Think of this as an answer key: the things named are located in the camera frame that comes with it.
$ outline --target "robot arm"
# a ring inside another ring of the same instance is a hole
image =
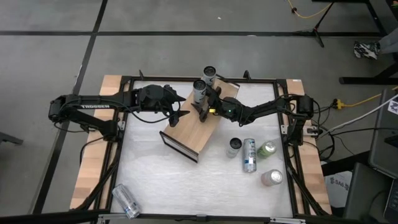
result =
[[[313,116],[313,99],[307,95],[284,95],[275,100],[263,103],[255,107],[243,105],[233,97],[220,99],[220,89],[212,89],[207,86],[206,95],[208,96],[208,109],[201,110],[198,106],[194,107],[200,113],[200,120],[204,122],[207,113],[212,111],[215,115],[220,115],[232,122],[237,121],[240,126],[252,123],[257,118],[273,113],[284,113],[294,119],[294,122],[287,129],[287,140],[291,144],[303,144],[303,128],[306,120]],[[288,105],[296,101],[296,113],[288,110]]]
[[[148,85],[132,91],[119,92],[111,96],[63,95],[51,101],[49,119],[54,123],[72,121],[88,131],[96,129],[105,141],[114,141],[118,132],[116,121],[103,121],[80,109],[114,109],[118,112],[133,113],[141,111],[162,112],[169,119],[171,127],[177,125],[179,117],[189,111],[174,111],[173,103],[185,101],[169,85],[164,87]]]

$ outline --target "black floor line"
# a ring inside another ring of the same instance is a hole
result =
[[[81,36],[91,35],[92,31],[66,31],[66,30],[53,30],[53,31],[26,31],[26,30],[0,30],[0,35],[39,35],[39,36]]]
[[[93,31],[90,32],[91,37],[90,37],[90,40],[88,41],[87,49],[86,49],[85,55],[83,57],[83,61],[81,63],[81,67],[79,70],[78,77],[76,79],[75,86],[73,87],[73,91],[72,91],[73,94],[79,94],[79,92],[80,92],[81,84],[83,83],[83,79],[86,74],[88,62],[90,61],[91,53],[93,51],[93,47],[94,47],[94,43],[95,43],[95,39],[96,39],[96,33],[98,32],[98,29],[100,28],[101,21],[104,16],[104,12],[105,12],[107,3],[108,3],[108,0],[102,1]],[[62,129],[68,129],[68,127],[69,127],[69,122],[65,122],[62,124]],[[34,206],[32,209],[33,214],[42,213],[42,210],[43,210],[43,207],[45,204],[45,199],[47,198],[47,194],[48,194],[50,186],[51,186],[51,181],[54,176],[55,169],[57,168],[57,162],[61,155],[62,146],[63,146],[63,142],[65,141],[66,135],[67,135],[66,131],[59,130],[57,136],[54,139],[54,144],[53,144],[53,147],[51,150],[52,153],[50,153],[51,159],[50,159],[49,165],[47,167],[47,170],[45,171],[44,178],[42,179],[43,181],[39,185],[40,190],[38,190],[38,193],[36,194],[37,198],[34,198],[34,200],[35,199],[37,199],[37,200],[34,202]]]

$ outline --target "concrete floor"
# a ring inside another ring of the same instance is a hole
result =
[[[293,3],[304,15],[327,5],[311,0]],[[384,1],[372,3],[387,31],[397,27]],[[91,31],[100,5],[100,0],[1,0],[0,30]],[[109,1],[100,30],[294,31],[311,28],[318,18],[292,15],[283,0],[115,0]],[[333,6],[320,30],[377,31],[365,5],[342,3]],[[47,119],[49,102],[72,91],[88,39],[0,36],[0,131],[24,140],[22,146],[0,146],[0,216],[29,211],[57,133]],[[358,60],[352,50],[355,39],[323,40],[324,49],[314,39],[301,37],[97,37],[80,93],[98,94],[105,74],[138,75],[141,69],[145,75],[199,76],[206,65],[215,66],[226,77],[241,77],[249,70],[253,78],[302,79],[306,93],[321,106],[334,98],[354,103],[389,88],[343,86],[338,77],[373,76],[391,64],[391,56]],[[333,110],[325,126],[355,118],[377,104],[374,100]],[[374,116],[369,116],[347,129],[373,125]],[[369,148],[371,132],[342,138],[350,150],[359,153]],[[78,173],[78,151],[85,141],[85,134],[67,135],[44,212],[68,210]],[[318,145],[323,148],[329,140],[321,139]],[[346,156],[349,153],[337,141],[332,160]]]

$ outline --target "can lid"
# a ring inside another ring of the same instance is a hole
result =
[[[216,69],[213,66],[207,66],[204,70],[203,73],[209,77],[212,77],[216,75]]]
[[[271,179],[272,179],[274,182],[280,183],[280,182],[282,182],[282,178],[283,178],[282,173],[279,172],[279,170],[274,170],[274,171],[272,171],[272,173],[271,173]]]
[[[240,149],[242,147],[242,141],[238,138],[232,138],[229,141],[229,145],[233,148],[233,149]]]
[[[269,152],[275,152],[276,145],[272,141],[266,142],[264,148]]]
[[[204,90],[206,88],[206,83],[203,80],[196,80],[193,82],[193,87],[196,90]]]

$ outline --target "aluminum can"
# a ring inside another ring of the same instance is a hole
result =
[[[203,81],[205,81],[205,83],[207,85],[209,85],[210,87],[214,86],[214,81],[216,79],[216,69],[212,66],[207,66],[204,70],[203,70],[203,77],[202,77]]]
[[[206,96],[206,83],[203,80],[193,82],[193,102],[196,105],[203,106]]]
[[[273,186],[282,183],[284,177],[282,173],[277,169],[272,169],[261,175],[261,182],[265,186]]]
[[[112,190],[113,197],[119,202],[129,219],[136,218],[141,213],[141,208],[132,193],[123,184],[117,185]]]
[[[266,141],[257,150],[257,156],[261,159],[267,159],[269,156],[275,154],[277,148],[274,142]]]
[[[242,141],[238,138],[232,138],[229,141],[229,148],[226,150],[226,156],[229,158],[235,158],[241,148]]]
[[[255,172],[256,165],[256,142],[254,139],[243,140],[243,171]]]

